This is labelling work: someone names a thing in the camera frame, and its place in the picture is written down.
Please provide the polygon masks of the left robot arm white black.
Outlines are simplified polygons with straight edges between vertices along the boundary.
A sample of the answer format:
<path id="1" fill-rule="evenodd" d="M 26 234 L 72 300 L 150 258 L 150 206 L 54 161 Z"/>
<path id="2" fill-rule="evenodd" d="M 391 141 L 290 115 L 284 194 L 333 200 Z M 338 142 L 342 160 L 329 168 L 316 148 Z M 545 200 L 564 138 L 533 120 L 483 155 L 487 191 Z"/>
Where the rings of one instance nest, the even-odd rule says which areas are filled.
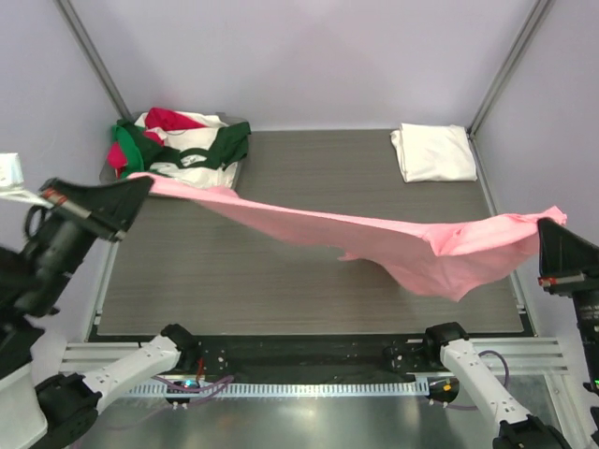
<path id="1" fill-rule="evenodd" d="M 65 448 L 136 385 L 198 361 L 198 339 L 171 324 L 102 369 L 33 379 L 31 349 L 45 331 L 31 320 L 58 313 L 57 300 L 97 240 L 124 239 L 153 183 L 149 175 L 102 186 L 50 179 L 27 213 L 40 220 L 24 229 L 22 250 L 1 250 L 2 447 Z"/>

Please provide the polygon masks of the pink t shirt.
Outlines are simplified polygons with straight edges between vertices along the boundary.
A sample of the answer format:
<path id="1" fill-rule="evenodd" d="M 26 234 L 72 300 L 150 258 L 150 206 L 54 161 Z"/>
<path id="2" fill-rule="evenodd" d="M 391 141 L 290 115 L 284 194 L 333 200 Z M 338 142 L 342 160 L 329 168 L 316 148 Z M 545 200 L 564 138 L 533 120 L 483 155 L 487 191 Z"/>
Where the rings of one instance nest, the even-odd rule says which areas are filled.
<path id="1" fill-rule="evenodd" d="M 151 176 L 154 195 L 197 202 L 280 241 L 334 247 L 344 259 L 383 267 L 403 288 L 420 296 L 460 301 L 476 287 L 508 276 L 539 252 L 537 223 L 565 225 L 559 208 L 507 213 L 453 224 L 418 224 L 308 210 L 246 200 L 225 187 L 198 189 Z"/>

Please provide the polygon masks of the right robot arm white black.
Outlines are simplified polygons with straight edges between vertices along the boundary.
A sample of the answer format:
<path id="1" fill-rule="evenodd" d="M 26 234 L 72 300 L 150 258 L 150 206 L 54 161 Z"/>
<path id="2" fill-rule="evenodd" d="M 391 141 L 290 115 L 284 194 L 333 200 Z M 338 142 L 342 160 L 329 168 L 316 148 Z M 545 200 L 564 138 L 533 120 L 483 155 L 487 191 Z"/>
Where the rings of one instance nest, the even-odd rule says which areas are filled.
<path id="1" fill-rule="evenodd" d="M 537 224 L 539 285 L 551 295 L 569 297 L 575 309 L 589 381 L 598 393 L 598 246 L 550 219 Z M 437 365 L 454 374 L 480 412 L 494 425 L 494 448 L 568 448 L 555 427 L 522 406 L 483 363 L 458 323 L 426 329 L 424 347 Z"/>

